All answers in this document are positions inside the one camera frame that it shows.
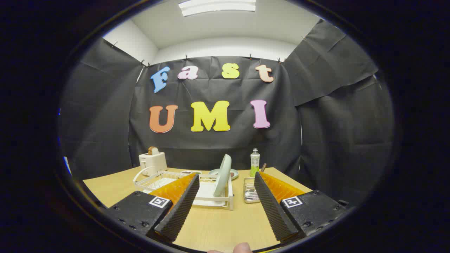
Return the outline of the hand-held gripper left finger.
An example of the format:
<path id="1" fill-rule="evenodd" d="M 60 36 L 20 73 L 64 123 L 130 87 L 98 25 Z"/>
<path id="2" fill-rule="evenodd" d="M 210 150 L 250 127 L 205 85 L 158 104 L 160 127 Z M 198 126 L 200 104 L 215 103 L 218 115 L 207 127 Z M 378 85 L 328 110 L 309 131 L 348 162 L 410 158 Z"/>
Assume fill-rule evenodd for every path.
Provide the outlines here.
<path id="1" fill-rule="evenodd" d="M 198 174 L 189 174 L 150 193 L 135 191 L 107 208 L 105 213 L 133 232 L 172 243 L 185 223 L 199 188 Z"/>

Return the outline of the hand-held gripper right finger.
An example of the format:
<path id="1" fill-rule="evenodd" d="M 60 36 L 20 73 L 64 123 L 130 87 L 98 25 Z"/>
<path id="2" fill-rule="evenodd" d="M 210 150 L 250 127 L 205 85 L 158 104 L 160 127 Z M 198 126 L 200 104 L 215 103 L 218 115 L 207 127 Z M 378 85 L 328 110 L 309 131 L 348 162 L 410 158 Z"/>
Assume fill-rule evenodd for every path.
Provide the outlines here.
<path id="1" fill-rule="evenodd" d="M 281 243 L 318 232 L 347 212 L 345 205 L 319 190 L 304 192 L 264 172 L 255 174 L 255 189 Z"/>

